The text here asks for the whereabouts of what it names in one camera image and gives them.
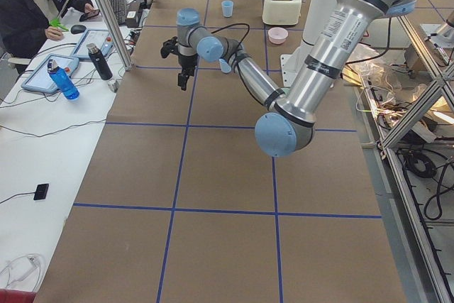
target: black bottle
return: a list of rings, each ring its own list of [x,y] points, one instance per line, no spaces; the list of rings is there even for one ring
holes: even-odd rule
[[[96,71],[99,73],[99,76],[101,76],[104,81],[111,79],[112,71],[107,65],[106,58],[104,58],[104,55],[102,54],[100,49],[98,49],[98,47],[93,43],[87,44],[87,49],[88,56],[90,57],[90,60],[92,60]]]

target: person's hand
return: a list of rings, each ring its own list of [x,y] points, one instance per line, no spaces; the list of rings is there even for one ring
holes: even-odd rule
[[[62,40],[63,32],[54,26],[49,26],[45,29],[45,36],[50,40]]]
[[[85,13],[94,11],[94,7],[91,4],[86,3],[84,8]]]

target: black jacket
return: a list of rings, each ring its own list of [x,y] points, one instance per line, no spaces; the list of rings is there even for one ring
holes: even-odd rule
[[[60,12],[66,0],[53,0]],[[83,12],[91,0],[70,0],[67,8]],[[46,41],[49,21],[33,0],[0,0],[0,37],[14,57],[31,58]]]

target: computer mouse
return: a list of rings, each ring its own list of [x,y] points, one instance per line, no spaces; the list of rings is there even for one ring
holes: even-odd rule
[[[85,32],[86,29],[87,29],[87,27],[85,25],[80,25],[80,24],[73,25],[73,26],[71,26],[71,33],[73,35],[76,35],[78,33]]]

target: red object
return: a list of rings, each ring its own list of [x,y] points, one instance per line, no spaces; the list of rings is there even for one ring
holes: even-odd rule
[[[36,292],[0,289],[0,303],[32,303]]]

